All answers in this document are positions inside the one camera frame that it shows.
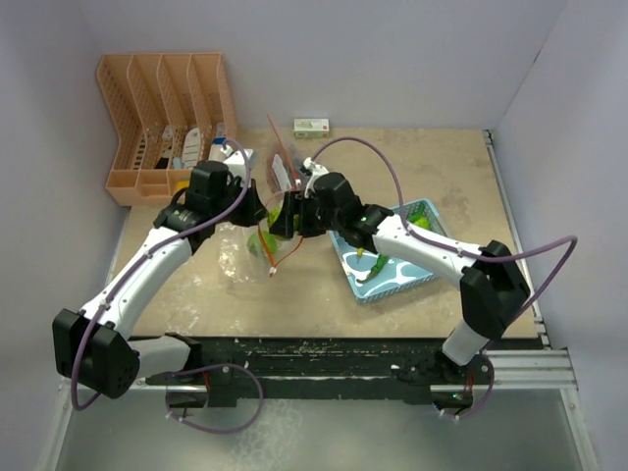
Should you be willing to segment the green custard apple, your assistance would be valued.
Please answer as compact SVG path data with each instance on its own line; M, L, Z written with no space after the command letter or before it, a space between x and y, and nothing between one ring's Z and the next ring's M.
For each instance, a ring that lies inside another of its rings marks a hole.
M260 233L254 232L247 240L246 246L248 251L255 256L275 255L286 244L287 240L283 237L272 235L267 231Z
M432 229L429 219L425 215L414 214L408 218L408 222L418 228L430 231Z

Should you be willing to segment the light blue plastic basket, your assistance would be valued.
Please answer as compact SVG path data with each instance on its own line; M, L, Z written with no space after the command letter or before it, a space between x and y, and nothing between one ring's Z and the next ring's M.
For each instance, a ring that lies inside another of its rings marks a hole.
M443 217L431 200L427 198L413 200L405 203L404 208L408 218L414 214L425 215L430 221L432 232L450 236ZM368 274L378 254L365 251L364 255L358 259L357 248L349 245L337 232L329 232L329 235L357 303L376 301L437 278L422 267L393 257L378 277L361 285L359 280Z

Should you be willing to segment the green chili pepper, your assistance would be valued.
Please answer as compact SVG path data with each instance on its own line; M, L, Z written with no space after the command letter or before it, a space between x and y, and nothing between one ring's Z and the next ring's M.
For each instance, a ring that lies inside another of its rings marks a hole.
M376 277L378 277L379 274L383 271L383 269L388 264L389 260L390 260L389 256L387 256L385 254L379 254L377 259L376 259L376 262L371 267L371 269L368 272L368 274L362 280L359 280L359 283L361 285L365 285L366 283L368 283L368 282L374 280Z

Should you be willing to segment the yellow-green custard apple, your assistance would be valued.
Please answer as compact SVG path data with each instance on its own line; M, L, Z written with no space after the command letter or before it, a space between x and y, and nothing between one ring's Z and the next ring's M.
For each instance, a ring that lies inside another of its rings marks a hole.
M267 215L267 225L269 228L271 228L276 223L276 221L279 219L279 216L281 215L281 212L281 207L275 207L269 211Z

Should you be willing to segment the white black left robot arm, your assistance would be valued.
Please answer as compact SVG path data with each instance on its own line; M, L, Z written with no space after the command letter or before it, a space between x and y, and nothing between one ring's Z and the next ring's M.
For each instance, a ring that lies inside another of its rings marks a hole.
M138 378L168 373L181 385L198 380L200 347L178 334L131 340L134 326L163 284L210 238L218 224L251 227L266 216L245 155L203 161L153 222L136 254L78 311L52 323L57 372L97 395L118 398Z

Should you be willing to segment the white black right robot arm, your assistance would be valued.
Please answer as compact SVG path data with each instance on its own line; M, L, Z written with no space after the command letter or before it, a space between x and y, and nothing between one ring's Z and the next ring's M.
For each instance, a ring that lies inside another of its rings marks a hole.
M400 212L362 203L337 172L312 179L303 191L288 191L269 231L284 238L336 232L355 248L403 260L449 281L459 290L462 319L436 362L438 376L448 384L470 374L470 361L502 337L530 295L503 243L464 243L412 226Z

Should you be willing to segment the white blue box in organizer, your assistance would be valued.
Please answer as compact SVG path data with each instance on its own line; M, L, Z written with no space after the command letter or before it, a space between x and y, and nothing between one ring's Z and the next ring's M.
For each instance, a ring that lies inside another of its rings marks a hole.
M223 143L226 137L227 133L225 124L218 123L215 127L215 135L209 148L209 161L223 162L226 159L226 155L223 151Z

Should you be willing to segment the white bottle in organizer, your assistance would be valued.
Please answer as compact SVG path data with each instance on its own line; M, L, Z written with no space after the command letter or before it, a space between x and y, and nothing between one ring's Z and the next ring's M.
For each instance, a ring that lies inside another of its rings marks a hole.
M184 169L192 169L200 158L201 133L199 128L191 129L185 136L182 152L182 164Z

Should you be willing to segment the small green white box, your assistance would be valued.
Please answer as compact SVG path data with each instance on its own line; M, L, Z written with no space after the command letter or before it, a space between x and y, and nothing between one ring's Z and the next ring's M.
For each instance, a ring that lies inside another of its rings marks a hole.
M294 119L293 135L303 139L327 138L330 135L330 122L328 119Z

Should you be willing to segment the orange plastic file organizer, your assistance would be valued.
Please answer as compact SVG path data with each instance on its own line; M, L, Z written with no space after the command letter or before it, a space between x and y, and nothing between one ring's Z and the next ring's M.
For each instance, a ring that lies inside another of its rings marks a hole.
M190 170L173 161L194 132L201 160L220 133L237 135L220 52L105 54L97 80L118 136L106 188L121 206L170 200L189 179Z

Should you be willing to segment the black metal base frame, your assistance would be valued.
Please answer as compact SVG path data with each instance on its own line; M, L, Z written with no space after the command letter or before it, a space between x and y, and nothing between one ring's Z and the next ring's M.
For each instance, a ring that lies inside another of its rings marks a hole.
M185 375L159 373L176 406L229 407L240 399L397 400L468 409L495 370L477 354L452 363L433 339L198 337Z

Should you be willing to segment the aluminium rail frame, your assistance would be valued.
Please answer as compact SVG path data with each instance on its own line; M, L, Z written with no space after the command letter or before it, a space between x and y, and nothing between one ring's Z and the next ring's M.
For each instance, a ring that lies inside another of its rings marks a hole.
M537 202L530 180L515 181L519 167L509 161L509 142L497 129L484 130L483 135L513 241L519 250L530 249L533 231L524 224L538 211L527 208ZM489 416L482 419L491 426L515 427L511 436L499 442L494 468L598 470L569 352L564 342L550 333L553 315L538 300L531 305L531 312L542 345L517 354L514 366L498 369L497 403L489 405Z

